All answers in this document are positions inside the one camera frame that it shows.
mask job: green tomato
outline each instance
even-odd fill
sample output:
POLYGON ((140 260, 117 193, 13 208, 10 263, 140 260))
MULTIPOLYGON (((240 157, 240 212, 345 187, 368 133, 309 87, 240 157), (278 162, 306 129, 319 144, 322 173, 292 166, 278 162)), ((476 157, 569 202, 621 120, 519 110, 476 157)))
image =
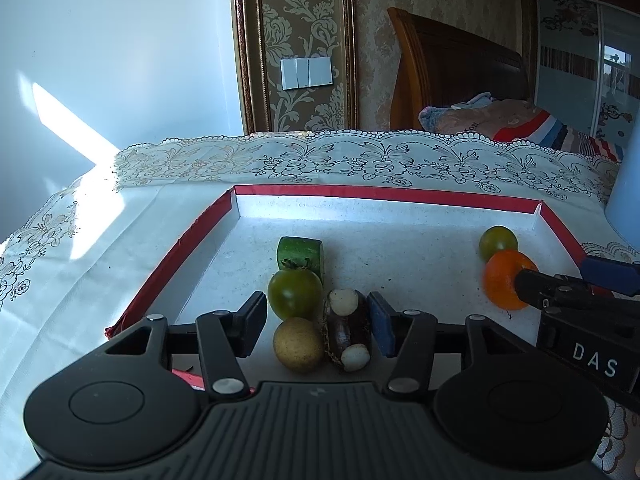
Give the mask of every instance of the green tomato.
POLYGON ((290 317, 308 319, 322 303, 322 283, 311 270, 282 269, 271 278, 267 298, 281 320, 290 317))
POLYGON ((509 229, 497 225, 482 234, 479 250, 480 257, 485 262, 488 262, 495 253, 504 249, 518 250, 518 239, 509 229))

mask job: tomato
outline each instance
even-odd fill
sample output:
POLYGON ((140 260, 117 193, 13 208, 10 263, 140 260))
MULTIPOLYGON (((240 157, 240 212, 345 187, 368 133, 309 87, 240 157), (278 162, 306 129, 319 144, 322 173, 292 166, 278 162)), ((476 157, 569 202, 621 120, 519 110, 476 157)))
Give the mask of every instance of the tomato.
POLYGON ((308 319, 322 304, 322 283, 311 270, 282 269, 271 278, 267 298, 280 319, 308 319))
POLYGON ((511 249, 495 253, 484 266, 482 288, 489 300, 504 310, 520 310, 527 303, 520 301, 513 281, 522 269, 537 271, 536 264, 524 254, 511 249))
POLYGON ((518 250, 518 239, 506 227, 497 225, 487 229, 479 243, 480 257, 485 262, 489 261, 495 253, 504 249, 518 250))

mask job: table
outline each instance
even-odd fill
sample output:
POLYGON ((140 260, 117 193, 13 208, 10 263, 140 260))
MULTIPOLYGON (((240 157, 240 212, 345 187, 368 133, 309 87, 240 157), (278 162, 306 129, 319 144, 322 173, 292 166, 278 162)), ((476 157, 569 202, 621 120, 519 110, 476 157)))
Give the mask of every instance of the table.
MULTIPOLYGON (((587 254, 640 253, 604 217, 618 167, 478 134, 293 132, 168 139, 120 152, 54 194, 0 246, 0 477, 37 457, 22 407, 41 381, 104 342, 180 235, 233 184, 350 184, 443 189, 544 200, 587 254)), ((635 414, 609 401, 612 426, 596 457, 629 476, 640 450, 635 414)))

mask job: blue cylinder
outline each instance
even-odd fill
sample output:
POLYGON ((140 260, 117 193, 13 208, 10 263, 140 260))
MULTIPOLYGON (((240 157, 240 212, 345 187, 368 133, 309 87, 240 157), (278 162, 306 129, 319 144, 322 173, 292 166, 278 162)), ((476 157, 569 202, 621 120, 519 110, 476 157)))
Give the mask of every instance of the blue cylinder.
POLYGON ((640 251, 640 120, 638 120, 638 114, 636 114, 636 122, 625 150, 625 157, 605 209, 605 216, 620 237, 636 251, 640 251))

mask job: light switch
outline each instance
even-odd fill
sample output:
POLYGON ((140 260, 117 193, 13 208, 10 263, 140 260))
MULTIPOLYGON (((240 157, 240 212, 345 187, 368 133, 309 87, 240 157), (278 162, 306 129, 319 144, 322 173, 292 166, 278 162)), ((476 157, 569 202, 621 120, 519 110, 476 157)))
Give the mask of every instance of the light switch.
POLYGON ((298 74, 296 73, 295 59, 281 59, 280 72, 282 73, 283 90, 298 88, 298 74))
POLYGON ((331 85, 334 77, 331 72, 330 57, 309 58, 309 86, 331 85))
POLYGON ((309 58, 296 58, 296 73, 298 74, 298 88, 307 88, 309 86, 309 58))

